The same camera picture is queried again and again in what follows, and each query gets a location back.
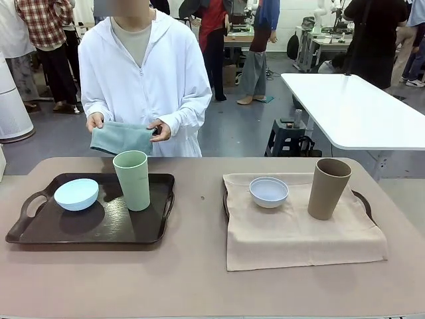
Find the person's right hand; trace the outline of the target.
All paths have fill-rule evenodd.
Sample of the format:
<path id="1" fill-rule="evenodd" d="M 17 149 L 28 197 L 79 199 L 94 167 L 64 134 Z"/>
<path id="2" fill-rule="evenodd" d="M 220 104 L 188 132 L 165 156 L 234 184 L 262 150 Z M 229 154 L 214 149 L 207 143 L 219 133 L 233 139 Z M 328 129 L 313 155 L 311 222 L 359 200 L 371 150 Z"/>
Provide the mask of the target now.
<path id="1" fill-rule="evenodd" d="M 102 129 L 104 125 L 104 115 L 100 112 L 92 113 L 87 117 L 86 127 L 90 133 L 95 128 Z"/>

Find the person's left hand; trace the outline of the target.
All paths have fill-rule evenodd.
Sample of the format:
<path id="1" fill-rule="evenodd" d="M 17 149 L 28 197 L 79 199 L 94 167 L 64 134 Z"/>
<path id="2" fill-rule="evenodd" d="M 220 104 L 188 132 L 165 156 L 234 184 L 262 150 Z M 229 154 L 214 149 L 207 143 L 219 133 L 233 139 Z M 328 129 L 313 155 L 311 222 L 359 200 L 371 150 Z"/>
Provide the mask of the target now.
<path id="1" fill-rule="evenodd" d="M 170 127 L 160 119 L 156 119 L 147 127 L 148 130 L 153 130 L 150 142 L 163 142 L 167 141 L 171 137 Z"/>

